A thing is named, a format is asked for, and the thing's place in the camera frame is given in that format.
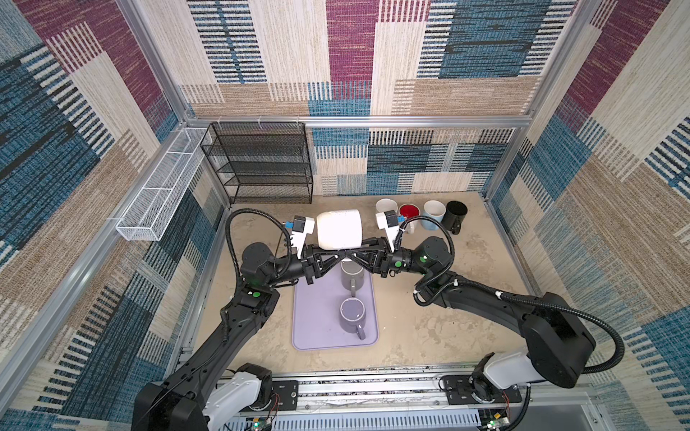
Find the grey ceramic mug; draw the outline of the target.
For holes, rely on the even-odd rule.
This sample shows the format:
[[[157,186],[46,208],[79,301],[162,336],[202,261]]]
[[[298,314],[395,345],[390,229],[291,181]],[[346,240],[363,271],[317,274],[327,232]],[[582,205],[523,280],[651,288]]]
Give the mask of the grey ceramic mug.
[[[341,284],[354,297],[364,286],[365,271],[351,259],[341,261]]]

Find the cream speckled mug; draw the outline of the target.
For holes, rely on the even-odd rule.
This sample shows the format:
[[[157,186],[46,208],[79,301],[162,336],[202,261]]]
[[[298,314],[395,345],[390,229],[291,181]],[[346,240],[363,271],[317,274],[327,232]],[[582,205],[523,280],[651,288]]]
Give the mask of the cream speckled mug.
[[[355,249],[363,241],[357,209],[323,212],[316,217],[316,229],[318,245],[327,251]]]

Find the white patterned mug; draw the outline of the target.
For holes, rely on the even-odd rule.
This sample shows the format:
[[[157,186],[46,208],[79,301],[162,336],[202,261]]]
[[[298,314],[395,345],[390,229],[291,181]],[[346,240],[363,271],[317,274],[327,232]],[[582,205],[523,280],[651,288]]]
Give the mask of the white patterned mug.
[[[379,199],[376,203],[376,213],[386,213],[388,211],[398,212],[398,205],[393,199]]]

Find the white ceramic mug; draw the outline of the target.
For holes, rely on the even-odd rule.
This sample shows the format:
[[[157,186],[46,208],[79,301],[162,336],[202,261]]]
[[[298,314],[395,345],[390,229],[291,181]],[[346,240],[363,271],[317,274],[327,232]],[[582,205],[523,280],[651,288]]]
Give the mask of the white ceramic mug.
[[[399,215],[403,217],[405,220],[408,220],[413,217],[418,217],[420,215],[420,208],[413,204],[403,204],[399,208]],[[409,222],[405,228],[406,233],[415,233],[415,230],[418,227],[418,225],[419,222],[417,220]]]

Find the purple ceramic mug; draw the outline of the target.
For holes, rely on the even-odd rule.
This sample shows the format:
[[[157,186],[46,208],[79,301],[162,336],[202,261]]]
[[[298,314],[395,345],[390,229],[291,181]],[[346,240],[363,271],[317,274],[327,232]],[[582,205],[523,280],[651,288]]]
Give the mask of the purple ceramic mug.
[[[340,305],[341,328],[350,334],[356,334],[360,340],[366,338],[366,307],[359,298],[349,297]]]

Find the light blue mug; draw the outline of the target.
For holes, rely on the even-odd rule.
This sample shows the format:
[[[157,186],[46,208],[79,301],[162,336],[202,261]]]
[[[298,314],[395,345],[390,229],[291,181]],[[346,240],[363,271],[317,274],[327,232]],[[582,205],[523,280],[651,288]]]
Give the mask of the light blue mug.
[[[422,215],[424,217],[433,218],[437,222],[441,223],[443,217],[445,217],[446,206],[438,200],[428,200],[424,203]],[[426,219],[422,220],[422,227],[428,231],[438,230],[438,225]]]

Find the black ceramic mug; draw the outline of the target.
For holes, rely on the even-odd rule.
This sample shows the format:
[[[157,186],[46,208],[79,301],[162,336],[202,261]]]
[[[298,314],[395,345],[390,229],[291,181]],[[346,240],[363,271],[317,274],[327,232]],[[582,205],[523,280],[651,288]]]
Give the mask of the black ceramic mug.
[[[442,218],[441,224],[452,235],[459,235],[467,214],[468,207],[465,203],[451,200],[446,205],[446,213]]]

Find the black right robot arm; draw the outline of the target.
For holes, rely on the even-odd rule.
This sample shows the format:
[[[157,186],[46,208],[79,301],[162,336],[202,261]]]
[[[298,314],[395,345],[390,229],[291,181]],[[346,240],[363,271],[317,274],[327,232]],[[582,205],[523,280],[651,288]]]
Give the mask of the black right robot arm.
[[[386,242],[346,252],[364,269],[382,277],[409,272],[422,278],[415,294],[420,306],[438,305],[470,312],[513,330],[526,346],[510,353],[487,354],[468,382],[478,402],[491,402],[514,385],[542,381],[573,388],[597,343],[582,323],[583,313],[556,294],[516,295],[488,287],[451,270],[454,254],[442,239],[431,236],[415,249],[392,251]]]

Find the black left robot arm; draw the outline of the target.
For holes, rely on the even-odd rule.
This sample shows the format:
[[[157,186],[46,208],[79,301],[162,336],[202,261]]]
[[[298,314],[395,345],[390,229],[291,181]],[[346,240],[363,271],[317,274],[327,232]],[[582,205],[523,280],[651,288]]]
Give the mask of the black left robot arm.
[[[246,364],[228,383],[219,380],[273,314],[280,299],[278,286],[300,278],[312,282],[351,255],[309,246],[301,255],[289,251],[278,258],[261,242],[249,245],[238,263],[235,294],[220,311],[219,326],[163,382],[140,391],[132,429],[221,430],[243,409],[265,409],[272,401],[269,369]]]

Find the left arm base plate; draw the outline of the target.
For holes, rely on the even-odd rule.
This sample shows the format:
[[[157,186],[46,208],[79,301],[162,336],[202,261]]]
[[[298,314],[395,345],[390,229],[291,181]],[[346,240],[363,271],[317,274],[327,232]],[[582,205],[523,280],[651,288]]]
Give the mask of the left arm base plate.
[[[263,404],[262,412],[272,414],[283,411],[295,411],[298,404],[298,380],[274,380],[270,392],[270,404]]]

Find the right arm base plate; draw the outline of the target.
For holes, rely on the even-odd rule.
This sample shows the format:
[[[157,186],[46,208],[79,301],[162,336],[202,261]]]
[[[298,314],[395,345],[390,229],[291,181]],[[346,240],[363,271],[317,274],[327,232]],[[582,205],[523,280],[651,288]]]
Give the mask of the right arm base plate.
[[[495,389],[490,384],[475,381],[471,375],[443,375],[438,388],[450,405],[521,404],[523,397],[517,386],[506,390]]]

